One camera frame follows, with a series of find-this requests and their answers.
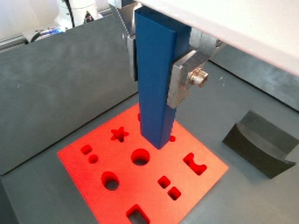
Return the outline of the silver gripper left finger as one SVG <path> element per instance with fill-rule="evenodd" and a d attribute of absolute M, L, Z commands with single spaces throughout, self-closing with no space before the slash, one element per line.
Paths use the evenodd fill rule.
<path fill-rule="evenodd" d="M 138 8 L 137 2 L 111 2 L 110 10 L 118 22 L 122 39 L 127 51 L 129 62 L 129 76 L 133 81 L 137 81 L 137 68 L 136 68 L 136 23 L 134 23 L 134 10 Z"/>

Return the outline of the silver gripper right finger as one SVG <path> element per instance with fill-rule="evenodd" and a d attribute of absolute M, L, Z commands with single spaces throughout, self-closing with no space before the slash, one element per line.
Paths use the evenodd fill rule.
<path fill-rule="evenodd" d="M 224 47 L 224 43 L 196 29 L 190 30 L 190 50 L 173 62 L 166 105 L 174 109 L 186 98 L 190 86 L 201 88 L 208 80 L 204 64 Z"/>

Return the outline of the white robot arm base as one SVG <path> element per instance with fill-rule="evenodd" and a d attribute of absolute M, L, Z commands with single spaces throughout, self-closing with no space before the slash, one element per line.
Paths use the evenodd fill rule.
<path fill-rule="evenodd" d="M 95 0 L 57 0 L 57 6 L 54 22 L 63 30 L 98 19 Z"/>

